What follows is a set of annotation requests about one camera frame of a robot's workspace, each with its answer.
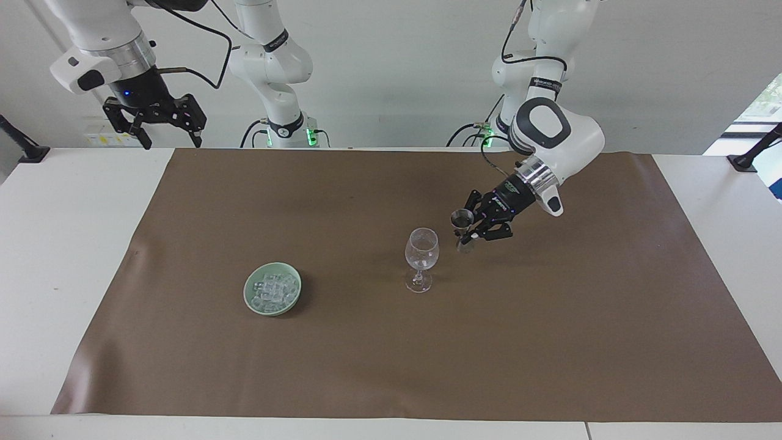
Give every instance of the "green bowl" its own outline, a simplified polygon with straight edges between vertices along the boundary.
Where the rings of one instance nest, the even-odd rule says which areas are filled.
[[[293,297],[293,301],[290,304],[285,305],[285,307],[282,310],[276,312],[262,312],[260,310],[255,309],[253,305],[250,303],[252,299],[255,297],[255,290],[253,289],[253,286],[255,285],[255,283],[263,281],[264,275],[266,274],[279,274],[279,275],[290,274],[293,275],[293,277],[296,278],[296,281],[299,282],[299,289],[296,291],[296,296]],[[255,269],[255,272],[250,274],[249,278],[247,278],[247,281],[245,282],[245,289],[244,289],[245,304],[247,304],[247,307],[249,307],[250,310],[262,316],[282,315],[283,313],[293,308],[294,305],[296,305],[296,302],[299,300],[300,294],[301,294],[301,276],[291,265],[287,265],[285,263],[278,262],[278,263],[269,263],[267,265],[262,265],[258,269]]]

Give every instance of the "white wall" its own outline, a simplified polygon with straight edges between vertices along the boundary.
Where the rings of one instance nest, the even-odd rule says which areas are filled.
[[[218,1],[235,15],[230,0]],[[59,48],[25,2],[70,45],[43,0],[0,2],[0,111],[43,142],[83,144],[84,117],[102,116],[98,101],[68,94],[48,75]],[[518,0],[279,3],[315,62],[312,80],[296,86],[300,102],[334,144],[442,146],[455,128],[482,120],[499,96],[490,68]],[[224,41],[162,11],[135,15],[159,43],[160,67],[216,77]],[[194,17],[228,29],[211,5]],[[595,117],[610,150],[702,153],[782,71],[780,22],[778,0],[606,1],[561,103]],[[517,45],[527,45],[526,29],[519,30]],[[207,112],[204,146],[236,146],[247,124],[264,115],[230,76],[217,92],[186,75],[167,80],[176,96],[195,94]],[[189,145],[184,132],[150,132],[157,146]]]

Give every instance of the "black button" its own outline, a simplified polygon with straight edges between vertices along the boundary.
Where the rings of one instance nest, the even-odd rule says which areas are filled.
[[[86,74],[81,75],[79,78],[79,87],[85,92],[92,90],[96,87],[104,85],[106,80],[103,79],[103,75],[97,70],[90,70]]]
[[[562,203],[559,201],[559,197],[552,197],[548,201],[548,207],[552,211],[557,212],[562,209]]]

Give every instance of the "table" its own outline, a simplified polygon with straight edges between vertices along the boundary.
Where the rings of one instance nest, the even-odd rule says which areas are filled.
[[[483,423],[45,416],[173,150],[54,150],[0,186],[0,434],[100,438],[779,438],[782,424]],[[721,157],[657,156],[704,248],[782,372],[782,206]],[[722,173],[705,173],[719,168]]]

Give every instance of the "bowl of ice cubes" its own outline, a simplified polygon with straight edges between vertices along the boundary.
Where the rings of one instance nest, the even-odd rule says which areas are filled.
[[[299,300],[301,276],[285,263],[262,265],[245,283],[245,304],[263,316],[279,316]]]

